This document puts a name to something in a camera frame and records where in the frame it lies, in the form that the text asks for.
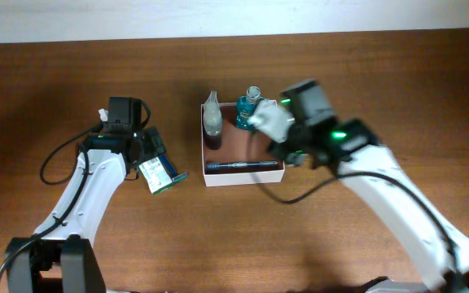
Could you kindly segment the blue white toothbrush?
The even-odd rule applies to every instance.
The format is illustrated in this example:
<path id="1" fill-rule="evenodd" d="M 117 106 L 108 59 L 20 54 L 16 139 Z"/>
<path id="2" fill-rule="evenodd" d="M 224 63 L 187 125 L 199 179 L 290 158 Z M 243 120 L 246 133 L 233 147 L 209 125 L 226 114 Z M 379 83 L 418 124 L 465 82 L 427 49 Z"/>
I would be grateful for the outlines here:
<path id="1" fill-rule="evenodd" d="M 276 160 L 266 160 L 257 162 L 233 162 L 233 163 L 209 163 L 205 165 L 208 171 L 226 169 L 226 168 L 267 168 L 278 165 Z"/>

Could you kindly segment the blue Listerine mouthwash bottle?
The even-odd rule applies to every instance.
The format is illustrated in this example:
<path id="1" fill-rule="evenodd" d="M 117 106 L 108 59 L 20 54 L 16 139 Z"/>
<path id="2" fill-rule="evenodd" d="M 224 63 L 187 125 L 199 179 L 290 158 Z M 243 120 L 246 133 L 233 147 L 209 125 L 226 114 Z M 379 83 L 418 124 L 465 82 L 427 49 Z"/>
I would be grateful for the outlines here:
<path id="1" fill-rule="evenodd" d="M 253 126 L 248 123 L 248 120 L 253 115 L 261 99 L 261 90 L 254 85 L 249 86 L 246 94 L 238 98 L 236 104 L 236 127 L 238 129 L 253 130 Z"/>

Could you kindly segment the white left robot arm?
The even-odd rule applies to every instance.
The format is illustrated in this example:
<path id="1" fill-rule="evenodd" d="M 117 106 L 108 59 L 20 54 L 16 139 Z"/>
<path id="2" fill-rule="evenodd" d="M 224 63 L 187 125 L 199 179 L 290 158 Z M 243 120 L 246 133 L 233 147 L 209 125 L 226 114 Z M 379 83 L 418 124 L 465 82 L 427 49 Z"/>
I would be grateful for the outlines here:
<path id="1" fill-rule="evenodd" d="M 49 216 L 27 238 L 13 238 L 0 268 L 10 292 L 105 292 L 93 251 L 99 224 L 132 170 L 164 153 L 138 98 L 112 97 L 100 121 L 72 138 L 76 163 Z"/>

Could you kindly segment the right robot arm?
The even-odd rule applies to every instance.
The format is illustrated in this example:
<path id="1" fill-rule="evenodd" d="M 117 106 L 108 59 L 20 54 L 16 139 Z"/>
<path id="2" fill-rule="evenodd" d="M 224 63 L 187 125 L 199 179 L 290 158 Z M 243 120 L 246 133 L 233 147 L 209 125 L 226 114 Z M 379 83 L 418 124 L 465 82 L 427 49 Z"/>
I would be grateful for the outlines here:
<path id="1" fill-rule="evenodd" d="M 469 291 L 469 238 L 431 204 L 393 153 L 361 120 L 341 121 L 322 87 L 302 81 L 282 92 L 269 152 L 299 165 L 330 169 L 387 226 L 429 291 Z"/>

